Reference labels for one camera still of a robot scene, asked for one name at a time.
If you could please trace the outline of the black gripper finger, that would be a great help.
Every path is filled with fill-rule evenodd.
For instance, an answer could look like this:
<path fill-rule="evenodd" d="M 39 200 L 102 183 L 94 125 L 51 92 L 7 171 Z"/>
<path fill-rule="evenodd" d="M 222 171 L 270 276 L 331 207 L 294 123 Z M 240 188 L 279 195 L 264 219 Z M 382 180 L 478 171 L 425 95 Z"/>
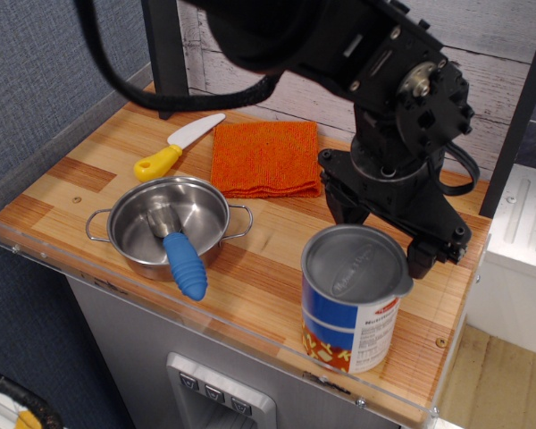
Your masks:
<path fill-rule="evenodd" d="M 324 185 L 327 206 L 336 224 L 363 224 L 369 210 L 361 206 L 358 196 L 335 181 Z"/>
<path fill-rule="evenodd" d="M 414 279 L 424 278 L 436 262 L 445 263 L 447 260 L 445 249 L 432 240 L 413 239 L 407 247 L 408 271 Z"/>

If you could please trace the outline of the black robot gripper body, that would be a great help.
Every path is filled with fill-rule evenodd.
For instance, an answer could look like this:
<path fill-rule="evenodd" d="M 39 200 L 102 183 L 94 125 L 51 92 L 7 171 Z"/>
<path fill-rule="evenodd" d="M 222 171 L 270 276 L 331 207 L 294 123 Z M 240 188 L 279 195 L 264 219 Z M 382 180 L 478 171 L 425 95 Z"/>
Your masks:
<path fill-rule="evenodd" d="M 324 149 L 318 155 L 322 184 L 341 183 L 361 206 L 413 239 L 438 242 L 448 261 L 465 255 L 472 232 L 447 201 L 472 191 L 472 184 L 447 185 L 440 180 L 444 151 L 405 171 L 387 172 L 354 141 L 349 151 Z"/>

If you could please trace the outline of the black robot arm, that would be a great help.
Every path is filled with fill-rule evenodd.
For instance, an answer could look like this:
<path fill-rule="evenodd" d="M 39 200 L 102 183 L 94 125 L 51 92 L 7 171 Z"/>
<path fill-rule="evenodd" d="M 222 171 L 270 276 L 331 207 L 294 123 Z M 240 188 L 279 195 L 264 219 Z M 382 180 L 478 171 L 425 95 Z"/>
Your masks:
<path fill-rule="evenodd" d="M 446 156 L 477 181 L 455 140 L 471 131 L 469 85 L 425 21 L 398 1 L 202 1 L 211 32 L 238 67 L 293 72 L 354 105 L 347 151 L 318 156 L 336 223 L 375 215 L 411 238 L 409 273 L 459 262 L 471 231 L 449 204 L 472 183 L 444 184 Z"/>

